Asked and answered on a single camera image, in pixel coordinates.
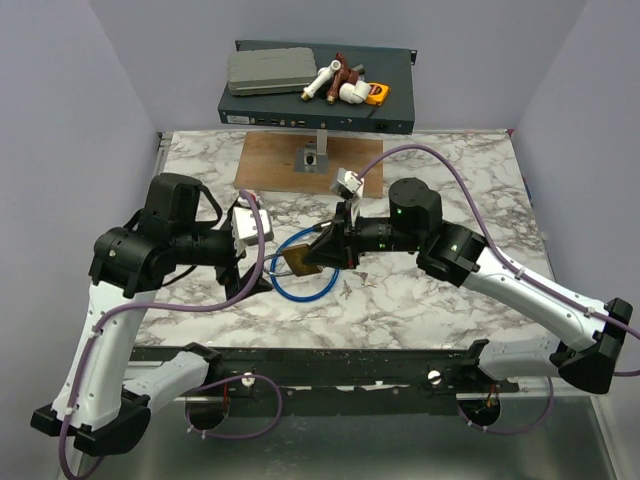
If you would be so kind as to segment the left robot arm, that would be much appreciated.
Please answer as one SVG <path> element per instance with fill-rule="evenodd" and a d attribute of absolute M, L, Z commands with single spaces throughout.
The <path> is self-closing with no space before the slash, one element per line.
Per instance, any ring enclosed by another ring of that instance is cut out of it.
<path fill-rule="evenodd" d="M 96 240 L 81 339 L 56 399 L 34 412 L 34 429 L 72 437 L 74 448 L 91 457 L 120 455 L 141 440 L 152 415 L 181 394 L 209 395 L 220 387 L 222 355 L 199 344 L 183 347 L 150 374 L 125 378 L 142 320 L 162 307 L 156 295 L 177 267 L 216 268 L 224 307 L 266 288 L 261 269 L 273 238 L 269 213 L 241 191 L 227 211 L 211 204 L 215 220 L 197 220 L 200 198 L 211 196 L 195 178 L 162 173 L 152 179 L 144 207 Z"/>

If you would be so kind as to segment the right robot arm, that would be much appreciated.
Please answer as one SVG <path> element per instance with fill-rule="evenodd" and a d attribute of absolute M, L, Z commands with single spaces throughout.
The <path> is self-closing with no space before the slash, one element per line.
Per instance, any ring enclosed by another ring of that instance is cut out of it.
<path fill-rule="evenodd" d="M 559 377 L 591 394 L 608 392 L 632 314 L 629 303 L 577 294 L 522 266 L 486 237 L 442 217 L 438 193 L 417 178 L 389 189 L 390 214 L 363 217 L 352 201 L 337 204 L 313 241 L 307 265 L 354 269 L 370 252 L 408 252 L 428 276 L 486 295 L 543 326 L 548 336 L 474 343 L 460 379 L 480 392 L 510 377 Z"/>

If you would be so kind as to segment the white elbow pipe fitting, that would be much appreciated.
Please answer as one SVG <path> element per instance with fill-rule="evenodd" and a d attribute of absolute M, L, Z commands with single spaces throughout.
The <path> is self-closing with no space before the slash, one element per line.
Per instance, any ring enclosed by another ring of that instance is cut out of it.
<path fill-rule="evenodd" d="M 365 103 L 371 86 L 364 81 L 357 81 L 355 84 L 345 82 L 339 89 L 339 98 L 348 104 L 361 104 Z"/>

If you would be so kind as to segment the blue cable lock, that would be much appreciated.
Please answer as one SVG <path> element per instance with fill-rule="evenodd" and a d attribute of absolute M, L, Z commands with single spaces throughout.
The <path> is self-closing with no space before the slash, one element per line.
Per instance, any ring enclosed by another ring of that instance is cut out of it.
<path fill-rule="evenodd" d="M 290 273 L 282 256 L 286 247 L 311 244 L 323 225 L 324 221 L 320 221 L 304 227 L 291 227 L 284 234 L 278 234 L 273 241 L 273 248 L 263 267 L 274 290 L 289 301 L 310 303 L 335 291 L 341 276 L 340 270 L 324 268 L 318 274 L 297 277 Z"/>

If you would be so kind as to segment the brass padlock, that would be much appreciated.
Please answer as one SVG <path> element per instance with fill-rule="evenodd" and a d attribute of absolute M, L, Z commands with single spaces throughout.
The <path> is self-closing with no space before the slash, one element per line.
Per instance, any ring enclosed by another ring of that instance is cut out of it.
<path fill-rule="evenodd" d="M 323 268 L 314 264 L 307 264 L 304 259 L 310 251 L 310 245 L 303 243 L 300 245 L 285 247 L 280 253 L 274 253 L 266 257 L 267 261 L 278 260 L 282 258 L 288 266 L 288 271 L 277 271 L 275 267 L 263 266 L 263 272 L 269 276 L 286 277 L 296 276 L 303 277 L 322 272 Z"/>

